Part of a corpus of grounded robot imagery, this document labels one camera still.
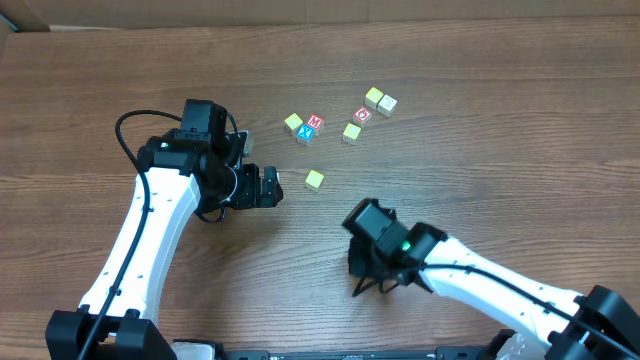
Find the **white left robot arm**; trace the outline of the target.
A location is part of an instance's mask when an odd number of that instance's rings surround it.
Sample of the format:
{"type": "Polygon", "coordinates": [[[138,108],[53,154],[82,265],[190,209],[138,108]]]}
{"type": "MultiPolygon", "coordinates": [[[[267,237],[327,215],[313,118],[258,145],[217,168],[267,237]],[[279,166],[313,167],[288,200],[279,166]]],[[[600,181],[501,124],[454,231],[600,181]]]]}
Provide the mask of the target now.
{"type": "Polygon", "coordinates": [[[218,140],[152,137],[140,148],[131,205],[111,253],[75,311],[55,311],[53,359],[215,359],[217,345],[169,343],[159,305],[188,220],[211,211],[270,208],[283,197],[273,167],[243,163],[246,133],[218,140]]]}

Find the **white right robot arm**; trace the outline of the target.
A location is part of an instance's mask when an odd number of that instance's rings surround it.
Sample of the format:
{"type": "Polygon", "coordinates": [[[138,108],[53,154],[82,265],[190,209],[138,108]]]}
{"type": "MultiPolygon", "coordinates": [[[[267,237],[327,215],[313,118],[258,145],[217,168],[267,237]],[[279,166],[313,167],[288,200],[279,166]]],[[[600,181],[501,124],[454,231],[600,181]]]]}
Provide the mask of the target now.
{"type": "Polygon", "coordinates": [[[356,294],[393,280],[465,303],[513,330],[498,358],[522,357],[526,349],[544,359],[639,356],[639,316],[605,287],[582,295],[542,284],[425,223],[412,229],[389,220],[343,225],[352,235],[349,271],[360,279],[356,294]]]}

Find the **leaf picture wooden block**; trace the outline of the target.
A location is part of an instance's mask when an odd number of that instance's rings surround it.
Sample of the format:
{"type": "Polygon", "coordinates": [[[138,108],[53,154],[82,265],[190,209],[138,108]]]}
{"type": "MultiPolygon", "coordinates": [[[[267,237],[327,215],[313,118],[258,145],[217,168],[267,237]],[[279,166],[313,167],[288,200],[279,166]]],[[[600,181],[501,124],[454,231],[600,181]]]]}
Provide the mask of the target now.
{"type": "Polygon", "coordinates": [[[315,170],[311,170],[306,177],[305,187],[313,191],[318,191],[324,181],[324,178],[324,174],[315,170]]]}

